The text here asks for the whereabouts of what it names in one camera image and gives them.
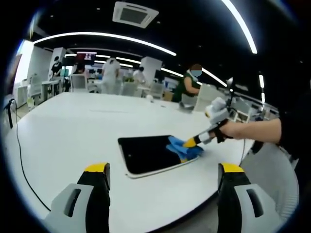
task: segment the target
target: blue cloth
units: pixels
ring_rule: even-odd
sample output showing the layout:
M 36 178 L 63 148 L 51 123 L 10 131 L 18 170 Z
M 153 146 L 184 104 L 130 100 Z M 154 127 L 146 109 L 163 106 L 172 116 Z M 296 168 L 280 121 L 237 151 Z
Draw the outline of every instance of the blue cloth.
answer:
M 198 157 L 203 152 L 203 149 L 198 146 L 193 148 L 183 147 L 185 142 L 173 136 L 169 136 L 169 141 L 171 144 L 168 144 L 166 149 L 176 153 L 182 163 Z

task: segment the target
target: black ceiling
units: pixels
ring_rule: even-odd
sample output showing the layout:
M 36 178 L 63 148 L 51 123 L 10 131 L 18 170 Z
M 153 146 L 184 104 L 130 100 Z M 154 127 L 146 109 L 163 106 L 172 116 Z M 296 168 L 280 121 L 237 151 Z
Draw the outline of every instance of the black ceiling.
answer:
M 233 76 L 238 84 L 248 87 L 248 95 L 257 99 L 261 93 L 258 80 L 261 72 L 265 78 L 266 101 L 277 106 L 288 102 L 283 98 L 287 88 L 291 88 L 295 96 L 306 89 L 309 77 L 302 68 L 309 63 L 306 56 L 309 48 L 305 46 L 307 40 L 302 36 L 305 32 L 298 18 L 302 8 L 297 5 L 291 7 L 288 3 L 286 11 L 272 4 L 275 2 L 272 0 L 231 0 L 254 39 L 258 54 L 253 54 L 236 19 L 221 0 L 127 1 L 159 11 L 146 29 L 113 22 L 115 2 L 58 0 L 42 13 L 38 26 L 50 35 L 68 32 L 125 35 L 169 49 L 177 56 L 101 36 L 59 37 L 37 45 L 121 50 L 162 60 L 165 68 L 179 73 L 191 64 L 200 63 L 224 81 Z M 99 50 L 98 54 L 112 53 Z M 139 60 L 128 54 L 118 56 Z M 220 86 L 205 74 L 200 81 Z

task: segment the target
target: tablet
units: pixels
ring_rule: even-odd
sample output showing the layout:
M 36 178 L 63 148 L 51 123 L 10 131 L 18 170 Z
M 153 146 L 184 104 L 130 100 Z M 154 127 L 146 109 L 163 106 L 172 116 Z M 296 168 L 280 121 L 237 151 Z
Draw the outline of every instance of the tablet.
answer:
M 181 163 L 178 155 L 166 148 L 170 135 L 119 138 L 118 143 L 127 167 L 127 175 L 139 178 L 153 175 L 196 159 Z

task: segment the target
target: green shirt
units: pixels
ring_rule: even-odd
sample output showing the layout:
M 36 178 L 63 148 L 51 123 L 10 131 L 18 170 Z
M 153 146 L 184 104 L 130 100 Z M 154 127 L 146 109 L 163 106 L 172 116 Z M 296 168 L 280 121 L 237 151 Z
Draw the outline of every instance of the green shirt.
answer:
M 193 80 L 193 77 L 189 74 L 189 73 L 186 73 L 183 77 L 183 80 L 179 82 L 178 86 L 176 87 L 175 89 L 175 92 L 174 92 L 174 95 L 173 95 L 173 98 L 172 98 L 172 102 L 177 102 L 179 103 L 181 101 L 181 95 L 182 94 L 185 94 L 187 96 L 190 96 L 190 97 L 193 97 L 195 96 L 195 94 L 192 94 L 192 93 L 189 93 L 187 90 L 186 90 L 186 86 L 185 86 L 185 83 L 184 83 L 184 79 L 186 77 L 189 77 L 191 78 L 191 85 L 193 87 L 196 87 L 198 84 L 196 83 L 196 81 Z

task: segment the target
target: monitor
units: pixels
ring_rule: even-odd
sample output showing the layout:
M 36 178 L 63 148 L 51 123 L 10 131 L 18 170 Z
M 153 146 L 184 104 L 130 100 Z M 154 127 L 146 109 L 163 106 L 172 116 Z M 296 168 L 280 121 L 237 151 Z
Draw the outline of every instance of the monitor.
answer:
M 68 77 L 69 76 L 69 69 L 62 69 L 60 71 L 60 76 L 62 77 Z
M 165 79 L 163 72 L 161 70 L 155 71 L 155 78 L 157 78 L 159 80 L 159 83 L 162 83 L 163 80 Z
M 62 60 L 62 66 L 64 67 L 72 67 L 76 64 L 75 57 L 64 57 Z
M 77 53 L 75 62 L 84 65 L 94 65 L 96 53 Z

